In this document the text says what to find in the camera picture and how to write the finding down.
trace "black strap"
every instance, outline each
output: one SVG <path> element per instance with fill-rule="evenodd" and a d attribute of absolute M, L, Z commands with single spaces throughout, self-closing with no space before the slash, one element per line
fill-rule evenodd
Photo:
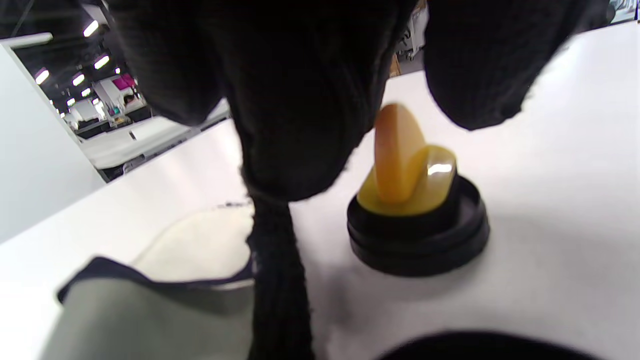
<path fill-rule="evenodd" d="M 256 265 L 249 359 L 314 359 L 305 268 L 289 205 L 255 195 L 253 202 L 253 231 L 247 239 Z"/>

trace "white wall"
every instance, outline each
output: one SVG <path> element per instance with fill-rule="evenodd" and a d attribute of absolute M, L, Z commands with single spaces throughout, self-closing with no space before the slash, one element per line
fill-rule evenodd
<path fill-rule="evenodd" d="M 104 181 L 24 68 L 0 44 L 0 243 L 94 192 Z"/>

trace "black container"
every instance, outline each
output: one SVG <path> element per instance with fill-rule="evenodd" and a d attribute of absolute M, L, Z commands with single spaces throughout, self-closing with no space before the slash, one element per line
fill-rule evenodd
<path fill-rule="evenodd" d="M 445 202 L 429 213 L 391 217 L 353 197 L 347 209 L 351 248 L 362 262 L 391 275 L 422 277 L 459 268 L 478 256 L 489 223 L 477 188 L 455 175 Z"/>

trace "black round base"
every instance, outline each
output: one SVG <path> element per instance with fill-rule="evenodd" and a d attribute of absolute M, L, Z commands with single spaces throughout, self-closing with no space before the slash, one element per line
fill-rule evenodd
<path fill-rule="evenodd" d="M 347 210 L 347 228 L 351 237 L 351 248 L 369 267 L 391 275 L 406 277 L 432 276 L 459 268 L 478 256 L 489 239 L 489 223 L 484 203 L 477 188 L 467 179 L 458 177 L 459 189 L 451 193 L 460 199 L 455 203 L 458 210 L 447 213 L 434 212 L 433 216 L 454 216 L 454 221 L 442 219 L 452 227 L 433 233 L 434 219 L 427 215 L 413 217 L 427 226 L 417 229 L 416 224 L 398 229 L 395 234 L 372 229 L 362 221 L 368 213 L 354 197 Z"/>

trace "black glove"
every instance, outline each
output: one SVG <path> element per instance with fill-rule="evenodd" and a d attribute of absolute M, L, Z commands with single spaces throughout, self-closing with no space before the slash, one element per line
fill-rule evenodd
<path fill-rule="evenodd" d="M 424 66 L 459 126 L 500 124 L 602 0 L 432 0 Z M 253 193 L 327 189 L 373 125 L 415 0 L 108 0 L 153 109 L 182 124 L 228 97 Z"/>

